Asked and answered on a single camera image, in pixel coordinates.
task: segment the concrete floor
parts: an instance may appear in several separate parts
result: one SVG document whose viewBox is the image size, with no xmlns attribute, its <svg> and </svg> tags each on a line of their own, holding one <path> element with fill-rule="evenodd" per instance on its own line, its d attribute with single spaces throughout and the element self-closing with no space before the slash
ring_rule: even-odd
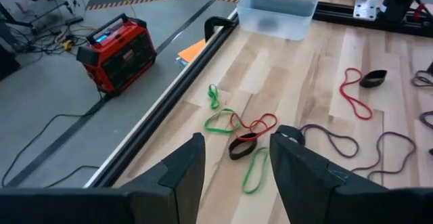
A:
<svg viewBox="0 0 433 224">
<path fill-rule="evenodd" d="M 0 0 L 13 9 L 14 1 Z M 163 0 L 134 5 L 138 18 L 145 20 L 158 47 L 209 0 Z M 84 14 L 84 4 L 76 13 Z M 120 97 L 110 100 L 52 157 L 48 158 L 19 187 L 44 187 L 81 165 L 99 166 L 147 112 L 181 69 L 177 53 L 204 37 L 204 21 L 211 16 L 228 16 L 235 4 L 217 1 L 184 30 L 161 54 L 156 64 Z M 83 25 L 99 27 L 120 13 L 132 16 L 128 6 L 88 11 Z M 30 64 L 0 83 L 0 177 L 16 154 L 56 114 L 83 114 L 99 99 L 95 85 L 74 57 L 39 54 L 20 55 Z M 6 183 L 49 147 L 77 118 L 58 118 L 21 155 Z M 81 170 L 58 187 L 82 187 L 94 170 Z"/>
</svg>

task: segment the portable generator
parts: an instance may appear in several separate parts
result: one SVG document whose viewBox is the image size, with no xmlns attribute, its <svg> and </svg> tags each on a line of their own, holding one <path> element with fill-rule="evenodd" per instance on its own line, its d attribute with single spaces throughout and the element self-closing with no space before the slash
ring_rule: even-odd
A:
<svg viewBox="0 0 433 224">
<path fill-rule="evenodd" d="M 120 95 L 155 62 L 146 23 L 125 14 L 86 38 L 89 44 L 78 48 L 76 59 L 83 63 L 98 90 L 108 95 Z"/>
</svg>

